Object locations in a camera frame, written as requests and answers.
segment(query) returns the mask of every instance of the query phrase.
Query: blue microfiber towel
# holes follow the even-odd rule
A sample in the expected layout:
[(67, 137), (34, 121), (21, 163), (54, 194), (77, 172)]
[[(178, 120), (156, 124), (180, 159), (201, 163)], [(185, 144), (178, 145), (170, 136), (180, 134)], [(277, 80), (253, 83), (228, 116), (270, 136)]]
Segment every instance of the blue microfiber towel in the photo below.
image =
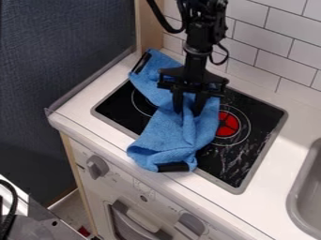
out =
[(127, 150), (128, 156), (144, 169), (157, 172), (158, 165), (185, 161), (193, 171), (197, 166), (196, 151), (210, 143), (219, 124), (220, 99), (207, 100), (201, 114), (193, 116), (195, 94), (184, 94), (181, 114), (174, 111), (172, 93), (157, 87), (159, 68), (181, 65), (169, 56), (149, 50), (152, 57), (138, 74), (130, 73), (133, 85), (159, 108), (140, 138)]

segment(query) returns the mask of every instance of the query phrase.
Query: white tile wall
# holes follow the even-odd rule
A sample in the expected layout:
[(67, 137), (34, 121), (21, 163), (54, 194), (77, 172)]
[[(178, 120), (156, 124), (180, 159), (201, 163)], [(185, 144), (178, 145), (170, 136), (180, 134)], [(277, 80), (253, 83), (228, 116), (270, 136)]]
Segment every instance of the white tile wall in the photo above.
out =
[(268, 7), (247, 0), (229, 0), (229, 7), (226, 11), (226, 15), (231, 18), (258, 26), (264, 25), (267, 14)]
[(308, 86), (316, 72), (314, 68), (264, 51), (258, 54), (256, 66)]
[(163, 35), (162, 43), (165, 49), (183, 54), (183, 40), (168, 34)]
[(321, 109), (321, 92), (313, 90), (312, 88), (281, 79), (278, 93)]
[(226, 18), (226, 25), (228, 27), (228, 30), (226, 31), (226, 36), (228, 38), (232, 38), (233, 37), (235, 24), (236, 24), (236, 21), (234, 19)]
[[(235, 58), (244, 63), (253, 65), (257, 54), (257, 49), (247, 44), (226, 38), (222, 41), (222, 45), (230, 52), (230, 57)], [(215, 47), (214, 51), (225, 54), (219, 47)]]
[[(180, 29), (181, 26), (182, 26), (182, 22), (179, 21), (179, 20), (172, 19), (172, 18), (170, 18), (170, 17), (165, 17), (165, 19), (166, 19), (166, 21), (167, 21), (169, 24), (171, 24), (175, 29)], [(175, 37), (177, 37), (177, 38), (181, 38), (181, 39), (183, 39), (183, 40), (186, 40), (186, 36), (187, 36), (185, 32), (181, 32), (181, 33), (179, 33), (179, 34), (170, 34), (170, 33), (167, 33), (167, 34), (173, 35), (173, 36), (175, 36)]]
[(301, 14), (306, 0), (253, 0), (254, 2)]
[[(216, 63), (219, 63), (220, 61), (222, 61), (225, 58), (225, 56), (223, 54), (220, 54), (220, 53), (217, 53), (217, 52), (214, 52), (212, 54), (212, 56), (213, 56), (214, 62), (216, 62)], [(224, 63), (222, 65), (217, 66), (217, 65), (213, 65), (212, 63), (210, 63), (208, 61), (207, 62), (207, 67), (215, 68), (215, 69), (217, 69), (219, 71), (225, 72), (226, 68), (227, 68), (227, 63)]]
[(227, 73), (263, 86), (272, 91), (275, 91), (280, 80), (280, 77), (277, 75), (243, 64), (233, 59), (229, 60)]
[(282, 56), (289, 54), (292, 44), (290, 37), (272, 33), (244, 22), (237, 22), (234, 39)]
[[(176, 1), (164, 1), (168, 21), (178, 28)], [(208, 63), (210, 68), (308, 104), (320, 102), (321, 0), (229, 0), (227, 16), (222, 44), (231, 57), (223, 66)], [(185, 39), (185, 33), (164, 34), (164, 47), (183, 57)], [(214, 51), (222, 60), (223, 52)]]
[(267, 18), (267, 29), (321, 46), (321, 22), (302, 16), (272, 8)]
[(321, 69), (321, 48), (309, 43), (295, 40), (289, 58)]
[(180, 19), (176, 0), (164, 0), (164, 14), (174, 19)]
[(313, 82), (313, 88), (321, 91), (321, 70), (317, 72), (315, 80)]
[(304, 11), (304, 16), (321, 21), (321, 1), (309, 0)]

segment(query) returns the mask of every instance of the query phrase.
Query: oven handle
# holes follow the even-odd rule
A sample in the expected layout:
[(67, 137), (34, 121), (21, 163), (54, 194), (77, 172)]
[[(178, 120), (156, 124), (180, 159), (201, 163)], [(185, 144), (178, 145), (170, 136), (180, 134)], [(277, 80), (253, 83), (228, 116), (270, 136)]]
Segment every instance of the oven handle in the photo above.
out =
[(139, 233), (140, 235), (145, 236), (146, 238), (150, 240), (172, 240), (173, 236), (164, 231), (163, 229), (158, 229), (156, 232), (152, 232), (146, 229), (146, 227), (139, 224), (139, 222), (144, 221), (143, 217), (138, 214), (134, 214), (133, 211), (130, 211), (130, 209), (121, 201), (117, 200), (112, 205), (112, 209), (114, 210), (115, 214), (119, 216), (119, 218), (122, 219), (122, 221), (130, 227), (133, 231)]

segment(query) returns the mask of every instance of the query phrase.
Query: toy kitchen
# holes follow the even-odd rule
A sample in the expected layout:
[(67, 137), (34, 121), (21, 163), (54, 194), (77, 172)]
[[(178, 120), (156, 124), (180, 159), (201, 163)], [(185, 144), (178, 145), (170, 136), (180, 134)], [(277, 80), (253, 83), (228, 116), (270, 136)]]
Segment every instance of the toy kitchen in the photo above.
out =
[(157, 110), (128, 79), (139, 44), (46, 110), (97, 238), (321, 239), (321, 112), (213, 68), (230, 83), (196, 170), (145, 170), (127, 155)]

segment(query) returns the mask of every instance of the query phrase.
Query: metal sink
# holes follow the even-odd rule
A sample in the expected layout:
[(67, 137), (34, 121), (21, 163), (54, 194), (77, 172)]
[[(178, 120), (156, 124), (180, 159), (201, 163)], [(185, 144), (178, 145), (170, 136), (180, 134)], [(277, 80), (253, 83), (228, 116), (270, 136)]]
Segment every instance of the metal sink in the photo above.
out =
[(321, 139), (313, 144), (305, 159), (286, 207), (299, 228), (321, 239)]

